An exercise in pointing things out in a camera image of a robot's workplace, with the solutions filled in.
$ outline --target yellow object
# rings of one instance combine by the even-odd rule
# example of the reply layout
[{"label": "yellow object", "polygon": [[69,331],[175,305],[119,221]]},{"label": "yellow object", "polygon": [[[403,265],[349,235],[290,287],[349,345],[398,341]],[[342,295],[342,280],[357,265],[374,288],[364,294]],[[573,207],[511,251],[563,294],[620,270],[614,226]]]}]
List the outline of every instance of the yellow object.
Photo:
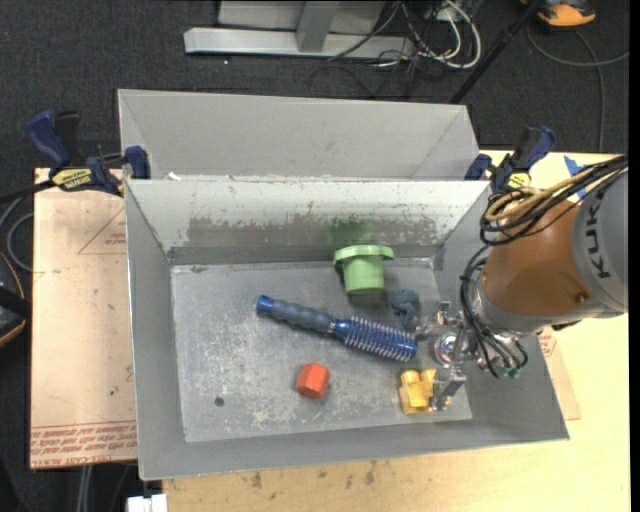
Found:
[{"label": "yellow object", "polygon": [[66,190],[91,183],[91,169],[69,167],[58,172],[51,181]]},{"label": "yellow object", "polygon": [[512,188],[519,188],[528,186],[531,184],[531,176],[526,172],[514,172],[507,182],[507,185]]},{"label": "yellow object", "polygon": [[582,9],[579,6],[561,2],[538,13],[538,17],[551,27],[569,28],[592,22],[596,13],[592,9]]},{"label": "yellow object", "polygon": [[433,381],[436,370],[430,368],[418,373],[416,370],[407,370],[400,375],[402,385],[398,390],[402,412],[416,414],[418,412],[431,412],[433,409],[429,401],[433,396]]}]

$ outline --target wooden table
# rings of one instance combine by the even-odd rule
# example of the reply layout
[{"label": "wooden table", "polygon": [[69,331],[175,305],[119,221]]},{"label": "wooden table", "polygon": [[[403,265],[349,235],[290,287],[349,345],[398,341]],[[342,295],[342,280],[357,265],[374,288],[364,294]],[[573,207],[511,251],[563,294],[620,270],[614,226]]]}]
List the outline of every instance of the wooden table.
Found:
[{"label": "wooden table", "polygon": [[[504,152],[488,154],[498,163]],[[607,158],[569,156],[581,165]],[[540,187],[566,177],[563,155],[548,155],[532,174]],[[569,441],[170,479],[170,511],[630,510],[628,315],[556,337],[547,362],[564,361],[580,409],[567,422]]]}]

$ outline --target dark floor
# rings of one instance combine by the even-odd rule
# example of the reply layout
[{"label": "dark floor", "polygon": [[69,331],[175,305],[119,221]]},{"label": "dark floor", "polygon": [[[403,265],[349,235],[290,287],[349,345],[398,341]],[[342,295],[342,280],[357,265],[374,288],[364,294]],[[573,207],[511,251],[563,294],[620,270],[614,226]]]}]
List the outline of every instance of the dark floor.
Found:
[{"label": "dark floor", "polygon": [[[423,3],[409,2],[414,12]],[[557,151],[619,153],[629,145],[629,59],[610,65],[572,66],[568,61],[608,61],[629,49],[629,0],[592,0],[597,19],[577,32],[546,32],[531,22],[500,53],[462,103],[469,106],[481,148],[511,148],[525,125],[545,124]],[[468,71],[407,64],[396,71],[363,63],[255,56],[186,56],[183,33],[214,22],[215,2],[128,0],[0,0],[0,195],[30,185],[32,169],[50,165],[30,145],[27,122],[38,112],[77,110],[80,146],[96,154],[119,149],[119,88],[233,92],[238,94],[359,98],[372,101],[446,103]],[[517,0],[485,0],[475,23],[485,52],[522,13]],[[398,17],[385,32],[404,33]],[[5,205],[0,205],[0,215]],[[2,228],[29,213],[30,200]],[[17,237],[18,255],[29,258],[27,225]],[[27,290],[30,276],[20,273]],[[32,472],[26,466],[29,410],[29,335],[0,350],[0,510],[75,510],[81,472]],[[140,493],[135,468],[96,468],[90,489],[95,510],[108,510],[119,494]]]}]

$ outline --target orange block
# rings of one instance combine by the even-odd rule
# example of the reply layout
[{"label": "orange block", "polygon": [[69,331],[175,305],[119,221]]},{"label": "orange block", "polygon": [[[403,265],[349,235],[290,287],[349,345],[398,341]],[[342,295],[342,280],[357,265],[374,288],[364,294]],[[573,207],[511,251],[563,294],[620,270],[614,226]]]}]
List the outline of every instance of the orange block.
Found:
[{"label": "orange block", "polygon": [[327,391],[331,374],[318,363],[307,363],[302,367],[296,382],[296,390],[307,398],[318,400]]}]

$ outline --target brush handle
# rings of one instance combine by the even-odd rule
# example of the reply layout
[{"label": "brush handle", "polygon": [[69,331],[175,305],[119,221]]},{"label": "brush handle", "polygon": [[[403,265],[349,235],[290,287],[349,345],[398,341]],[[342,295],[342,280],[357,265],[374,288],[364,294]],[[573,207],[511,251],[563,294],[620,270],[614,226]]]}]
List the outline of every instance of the brush handle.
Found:
[{"label": "brush handle", "polygon": [[305,308],[299,304],[291,304],[261,295],[257,304],[258,313],[265,313],[278,320],[306,327],[315,331],[330,333],[336,319],[316,309]]}]

